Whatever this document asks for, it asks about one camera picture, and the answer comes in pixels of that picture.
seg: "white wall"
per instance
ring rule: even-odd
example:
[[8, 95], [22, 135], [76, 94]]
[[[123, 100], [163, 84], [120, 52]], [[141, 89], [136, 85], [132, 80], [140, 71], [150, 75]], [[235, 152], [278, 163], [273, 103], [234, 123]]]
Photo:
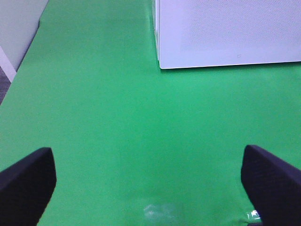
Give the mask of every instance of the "white wall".
[[0, 0], [0, 46], [17, 70], [48, 0]]

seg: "green surface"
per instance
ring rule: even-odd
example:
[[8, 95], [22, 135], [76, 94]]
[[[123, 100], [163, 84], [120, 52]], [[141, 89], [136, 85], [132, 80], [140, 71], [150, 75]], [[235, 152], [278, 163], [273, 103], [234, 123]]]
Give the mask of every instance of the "green surface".
[[301, 65], [161, 71], [148, 0], [50, 0], [0, 106], [1, 170], [54, 151], [39, 225], [245, 226], [246, 144], [301, 167]]

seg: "white box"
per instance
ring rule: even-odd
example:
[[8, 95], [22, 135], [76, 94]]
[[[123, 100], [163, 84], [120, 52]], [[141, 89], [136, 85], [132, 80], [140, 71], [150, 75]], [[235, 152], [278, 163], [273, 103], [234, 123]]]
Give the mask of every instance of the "white box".
[[153, 0], [162, 69], [301, 61], [301, 0]]

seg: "black foam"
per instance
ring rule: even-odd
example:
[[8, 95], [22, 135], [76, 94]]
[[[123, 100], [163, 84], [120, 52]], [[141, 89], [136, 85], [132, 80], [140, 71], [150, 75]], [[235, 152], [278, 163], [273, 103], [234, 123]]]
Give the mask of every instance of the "black foam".
[[301, 171], [256, 145], [245, 148], [241, 181], [264, 226], [301, 225]]
[[51, 148], [40, 148], [0, 173], [0, 225], [35, 226], [56, 185]]

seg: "gray carpet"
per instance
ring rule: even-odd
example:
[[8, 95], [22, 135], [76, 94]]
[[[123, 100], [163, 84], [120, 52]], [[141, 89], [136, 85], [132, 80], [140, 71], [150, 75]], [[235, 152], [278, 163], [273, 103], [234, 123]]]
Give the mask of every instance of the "gray carpet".
[[10, 86], [10, 81], [8, 80], [2, 68], [0, 67], [0, 104], [4, 99], [9, 86]]

